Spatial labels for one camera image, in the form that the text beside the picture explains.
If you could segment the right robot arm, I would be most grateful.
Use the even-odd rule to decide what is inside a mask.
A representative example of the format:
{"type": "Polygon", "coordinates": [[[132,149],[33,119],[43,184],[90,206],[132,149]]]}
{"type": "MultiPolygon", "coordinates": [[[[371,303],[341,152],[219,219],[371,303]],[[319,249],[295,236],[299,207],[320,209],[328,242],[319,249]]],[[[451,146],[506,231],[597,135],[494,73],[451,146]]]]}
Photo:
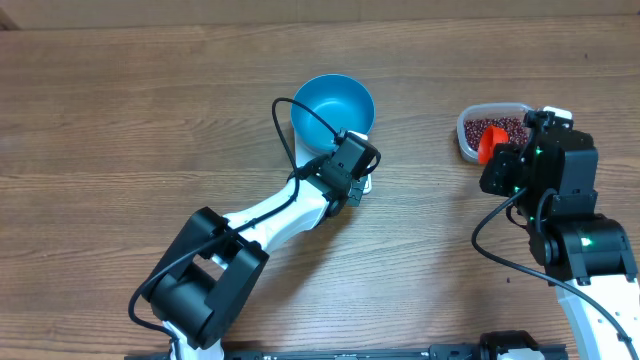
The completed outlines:
{"type": "Polygon", "coordinates": [[[583,359],[639,356],[639,267],[623,226],[596,212],[599,160],[571,113],[545,107],[523,118],[523,146],[497,144],[480,178],[504,202],[482,219],[517,209],[536,271],[481,249],[484,257],[553,287],[583,359]]]}

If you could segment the orange measuring scoop blue handle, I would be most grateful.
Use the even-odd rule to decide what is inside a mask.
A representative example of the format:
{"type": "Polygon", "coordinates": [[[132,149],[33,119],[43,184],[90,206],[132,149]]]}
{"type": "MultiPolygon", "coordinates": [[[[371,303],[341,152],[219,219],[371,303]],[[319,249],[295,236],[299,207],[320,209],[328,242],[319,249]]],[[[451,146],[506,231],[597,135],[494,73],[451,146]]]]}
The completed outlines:
{"type": "Polygon", "coordinates": [[[509,135],[505,129],[494,125],[488,126],[479,141],[477,150],[478,163],[486,165],[493,157],[495,147],[508,142],[509,135]]]}

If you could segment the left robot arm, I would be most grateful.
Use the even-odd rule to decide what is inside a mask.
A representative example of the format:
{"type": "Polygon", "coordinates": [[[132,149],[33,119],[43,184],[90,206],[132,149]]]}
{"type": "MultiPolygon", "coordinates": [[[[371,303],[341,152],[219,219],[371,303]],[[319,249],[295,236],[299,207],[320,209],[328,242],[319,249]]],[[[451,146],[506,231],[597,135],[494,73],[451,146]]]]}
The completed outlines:
{"type": "Polygon", "coordinates": [[[244,307],[271,253],[359,204],[381,159],[366,137],[343,132],[329,154],[294,169],[286,186],[244,211],[208,207],[187,220],[136,291],[170,338],[169,359],[221,359],[220,340],[244,307]]]}

